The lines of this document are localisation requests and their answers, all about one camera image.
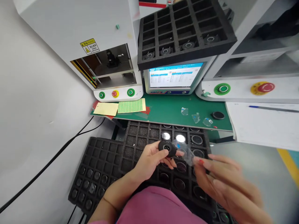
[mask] paper document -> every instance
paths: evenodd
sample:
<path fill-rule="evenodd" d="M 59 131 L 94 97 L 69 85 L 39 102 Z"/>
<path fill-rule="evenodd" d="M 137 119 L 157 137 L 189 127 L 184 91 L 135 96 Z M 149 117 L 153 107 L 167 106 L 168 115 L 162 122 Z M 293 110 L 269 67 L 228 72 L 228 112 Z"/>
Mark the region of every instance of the paper document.
<path fill-rule="evenodd" d="M 238 142 L 299 151 L 299 113 L 249 107 L 252 105 L 299 110 L 299 104 L 225 104 Z"/>
<path fill-rule="evenodd" d="M 118 103 L 98 103 L 93 113 L 115 116 L 117 109 Z"/>
<path fill-rule="evenodd" d="M 118 113 L 131 113 L 138 111 L 145 111 L 145 98 L 136 101 L 119 102 Z"/>

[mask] black foam tray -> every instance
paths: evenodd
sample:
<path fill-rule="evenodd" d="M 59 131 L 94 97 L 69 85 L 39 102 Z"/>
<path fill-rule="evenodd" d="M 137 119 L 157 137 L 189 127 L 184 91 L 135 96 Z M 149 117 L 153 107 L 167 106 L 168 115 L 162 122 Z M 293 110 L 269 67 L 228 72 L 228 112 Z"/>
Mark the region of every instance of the black foam tray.
<path fill-rule="evenodd" d="M 126 174 L 132 170 L 136 166 L 144 147 L 147 144 L 162 140 L 161 134 L 163 132 L 168 132 L 171 135 L 171 141 L 173 141 L 178 134 L 185 136 L 186 143 L 190 146 L 191 150 L 200 150 L 204 158 L 208 158 L 207 155 L 211 153 L 206 130 L 196 129 L 193 131 L 188 127 L 177 126 L 165 128 L 162 124 L 129 121 L 124 139 L 123 152 L 121 154 L 120 173 Z M 191 141 L 193 135 L 200 136 L 203 143 L 201 145 L 194 144 Z M 148 181 L 152 184 L 159 184 L 162 187 L 171 189 L 175 194 L 191 200 L 204 209 L 213 211 L 216 206 L 215 201 L 198 187 L 193 167 L 188 166 L 182 158 L 175 157 L 174 160 L 177 165 L 179 163 L 179 165 L 186 166 L 186 172 L 181 173 L 177 168 L 171 170 L 165 167 L 165 164 L 159 164 Z M 174 183 L 179 182 L 179 180 L 176 181 L 176 179 L 182 180 L 185 189 L 180 190 L 175 186 Z M 197 190 L 195 191 L 197 195 L 201 195 L 202 198 L 196 196 L 194 188 Z"/>
<path fill-rule="evenodd" d="M 122 177 L 118 168 L 122 148 L 123 142 L 120 141 L 95 137 L 89 139 L 69 193 L 69 201 L 81 208 L 85 214 L 91 215 L 103 196 L 99 193 L 106 191 L 112 182 Z M 83 194 L 84 198 L 80 200 L 79 196 Z M 86 207 L 87 203 L 90 203 L 88 200 L 92 203 L 90 208 Z"/>
<path fill-rule="evenodd" d="M 236 41 L 217 0 L 181 0 L 140 20 L 138 68 L 224 54 Z M 186 42 L 194 42 L 194 48 L 182 50 Z M 171 53 L 160 55 L 163 49 Z M 154 53 L 154 57 L 146 59 L 148 53 Z"/>

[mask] yellow warning sticker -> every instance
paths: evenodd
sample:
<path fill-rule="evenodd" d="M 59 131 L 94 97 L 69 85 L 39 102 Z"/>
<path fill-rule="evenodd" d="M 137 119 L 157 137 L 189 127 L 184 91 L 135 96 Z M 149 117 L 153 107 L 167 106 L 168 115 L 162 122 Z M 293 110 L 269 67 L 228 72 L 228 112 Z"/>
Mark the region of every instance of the yellow warning sticker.
<path fill-rule="evenodd" d="M 87 41 L 84 41 L 80 44 L 86 54 L 93 54 L 93 53 L 100 51 L 99 47 L 97 46 L 96 41 L 93 38 L 89 39 Z"/>

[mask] gray floor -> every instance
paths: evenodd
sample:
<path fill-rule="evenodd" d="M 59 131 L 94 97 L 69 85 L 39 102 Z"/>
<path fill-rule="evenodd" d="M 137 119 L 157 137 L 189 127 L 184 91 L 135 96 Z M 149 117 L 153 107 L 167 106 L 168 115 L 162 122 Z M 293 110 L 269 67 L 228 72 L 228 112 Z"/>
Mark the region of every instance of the gray floor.
<path fill-rule="evenodd" d="M 242 165 L 245 178 L 260 189 L 265 210 L 274 223 L 294 223 L 299 209 L 298 189 L 275 148 L 236 142 L 215 145 L 211 150 Z"/>

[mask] monitor screen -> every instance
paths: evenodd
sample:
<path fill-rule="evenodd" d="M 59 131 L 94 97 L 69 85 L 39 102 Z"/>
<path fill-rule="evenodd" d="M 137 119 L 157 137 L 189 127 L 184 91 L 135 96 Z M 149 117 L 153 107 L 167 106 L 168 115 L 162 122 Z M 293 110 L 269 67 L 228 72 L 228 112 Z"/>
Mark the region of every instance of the monitor screen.
<path fill-rule="evenodd" d="M 190 87 L 203 63 L 149 69 L 150 88 Z"/>

